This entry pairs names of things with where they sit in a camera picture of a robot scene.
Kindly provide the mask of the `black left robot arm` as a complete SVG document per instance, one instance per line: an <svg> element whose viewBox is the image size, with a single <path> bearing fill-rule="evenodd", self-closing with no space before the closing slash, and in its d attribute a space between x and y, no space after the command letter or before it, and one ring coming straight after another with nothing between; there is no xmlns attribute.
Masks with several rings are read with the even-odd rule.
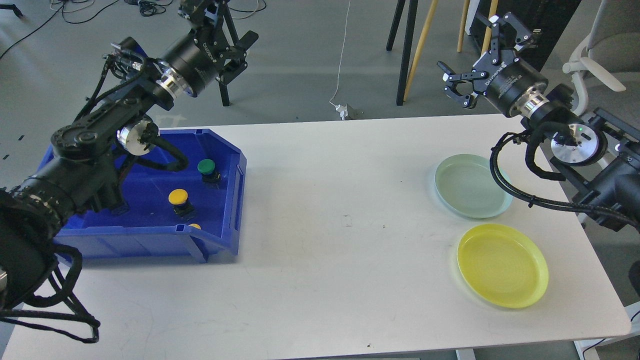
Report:
<svg viewBox="0 0 640 360"><path fill-rule="evenodd" d="M122 185L135 165L185 170L187 156L160 136L147 112L170 110L180 94L196 98L213 82L228 106L226 88L259 39L253 30L238 36L226 0L182 0L178 14L190 30L158 58L134 38L115 43L84 107L52 134L52 160L1 189L2 322L99 341L100 321L74 294L82 253L54 238L75 215L124 208Z"/></svg>

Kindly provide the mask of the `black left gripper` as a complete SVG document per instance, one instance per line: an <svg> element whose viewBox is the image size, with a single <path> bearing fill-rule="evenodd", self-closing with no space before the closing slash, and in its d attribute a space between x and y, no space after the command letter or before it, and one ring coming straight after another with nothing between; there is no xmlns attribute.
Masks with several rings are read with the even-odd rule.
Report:
<svg viewBox="0 0 640 360"><path fill-rule="evenodd" d="M163 76L192 98L212 83L230 84L249 66L247 52L259 35L249 30L225 48L220 38L225 9L225 0L179 1L178 15L189 23L190 31L162 55L161 66Z"/></svg>

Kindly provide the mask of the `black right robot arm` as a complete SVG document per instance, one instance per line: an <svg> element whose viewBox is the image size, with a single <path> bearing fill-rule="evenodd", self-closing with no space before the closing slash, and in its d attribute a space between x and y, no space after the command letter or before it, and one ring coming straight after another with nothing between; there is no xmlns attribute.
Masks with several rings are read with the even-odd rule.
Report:
<svg viewBox="0 0 640 360"><path fill-rule="evenodd" d="M437 65L444 94L464 109L473 109L482 96L503 116L522 116L524 130L505 133L491 149L494 182L530 207L585 214L613 231L638 229L639 131L603 109L581 120L570 109L571 91L564 84L545 95L548 80L521 56L537 36L514 14L478 19L490 30L489 50L467 72L443 61ZM542 198L510 183L498 164L508 142L526 144L525 165L538 178L572 184L572 201Z"/></svg>

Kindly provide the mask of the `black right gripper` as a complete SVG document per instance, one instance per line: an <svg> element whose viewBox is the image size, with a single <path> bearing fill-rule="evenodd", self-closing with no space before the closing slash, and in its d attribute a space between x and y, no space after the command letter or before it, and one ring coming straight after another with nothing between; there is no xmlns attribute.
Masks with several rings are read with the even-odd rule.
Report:
<svg viewBox="0 0 640 360"><path fill-rule="evenodd" d="M443 71L443 93L464 109L474 109L478 96L485 96L503 116L521 114L516 103L530 88L544 92L549 84L539 71L519 57L518 52L535 47L541 29L529 29L512 12L503 16L486 17L480 13L475 19L486 26L482 57L471 71L456 73L448 64L437 61ZM470 84L468 93L459 91L463 84Z"/></svg>

